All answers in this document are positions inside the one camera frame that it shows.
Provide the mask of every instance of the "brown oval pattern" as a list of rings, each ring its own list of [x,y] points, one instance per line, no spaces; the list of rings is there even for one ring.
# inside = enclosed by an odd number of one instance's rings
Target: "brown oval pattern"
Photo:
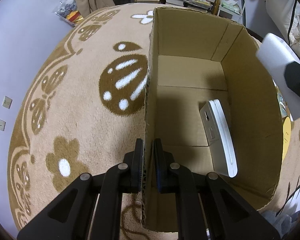
[[[86,41],[93,34],[95,34],[100,28],[101,28],[101,25],[98,25],[98,24],[91,24],[91,25],[82,27],[78,31],[78,33],[81,34],[80,37],[79,37],[79,40],[80,41]]]
[[[141,47],[131,41],[120,41],[114,44],[113,49],[117,52],[127,52],[141,49]]]
[[[101,21],[107,21],[110,20],[113,16],[115,16],[118,12],[120,12],[120,10],[113,10],[110,12],[106,12],[101,16],[95,16],[92,18],[92,21],[94,22],[101,22]]]
[[[145,55],[130,54],[111,62],[99,80],[103,105],[117,115],[130,115],[143,107],[148,60]]]

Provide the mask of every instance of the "yellow round object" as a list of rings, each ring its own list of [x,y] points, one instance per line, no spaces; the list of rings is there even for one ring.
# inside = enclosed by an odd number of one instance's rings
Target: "yellow round object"
[[[291,121],[289,117],[286,117],[283,120],[283,150],[282,150],[282,161],[285,158],[289,143],[290,143],[290,135],[291,135]]]

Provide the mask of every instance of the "cardboard box flap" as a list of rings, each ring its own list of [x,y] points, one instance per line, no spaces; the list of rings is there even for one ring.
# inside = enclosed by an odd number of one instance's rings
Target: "cardboard box flap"
[[[221,63],[190,57],[159,55],[158,85],[227,90]]]
[[[222,90],[157,87],[155,138],[163,145],[208,146],[199,109],[218,98],[230,123],[228,94]]]
[[[159,55],[211,59],[232,22],[199,11],[156,8]]]
[[[246,29],[223,59],[231,111],[231,137],[238,174],[236,185],[253,188],[270,200],[281,170],[283,131],[271,76],[255,56]]]
[[[218,44],[218,47],[215,53],[213,54],[211,60],[217,62],[221,62],[223,60],[242,28],[243,26],[237,23],[228,24],[225,33],[223,34],[222,39]]]

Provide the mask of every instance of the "brown flower pattern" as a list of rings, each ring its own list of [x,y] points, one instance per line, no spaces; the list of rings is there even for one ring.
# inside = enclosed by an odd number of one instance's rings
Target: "brown flower pattern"
[[[25,208],[25,212],[27,213],[28,216],[31,216],[31,202],[30,202],[30,195],[29,193],[26,193],[30,189],[30,176],[28,173],[28,168],[27,168],[27,163],[23,162],[21,164],[21,167],[19,164],[16,165],[17,168],[17,173],[19,176],[19,179],[21,181],[20,183],[16,183],[16,188],[20,192],[20,198],[23,203],[23,206]]]
[[[56,137],[53,141],[53,151],[46,156],[46,166],[53,174],[54,188],[61,192],[81,173],[89,172],[89,169],[77,160],[79,155],[77,139],[68,142],[64,137]]]

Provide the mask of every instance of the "metal screw head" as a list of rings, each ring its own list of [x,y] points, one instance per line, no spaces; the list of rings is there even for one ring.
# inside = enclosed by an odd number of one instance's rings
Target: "metal screw head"
[[[81,180],[88,180],[90,178],[90,174],[89,173],[82,173],[80,175],[80,179]]]
[[[127,163],[120,163],[118,165],[119,170],[125,170],[126,168],[128,168],[128,164]]]
[[[177,170],[180,168],[180,164],[179,163],[171,163],[170,168],[173,170]]]
[[[215,179],[218,178],[218,174],[216,174],[215,172],[210,172],[210,173],[208,174],[208,177],[209,177],[209,179],[215,180]]]

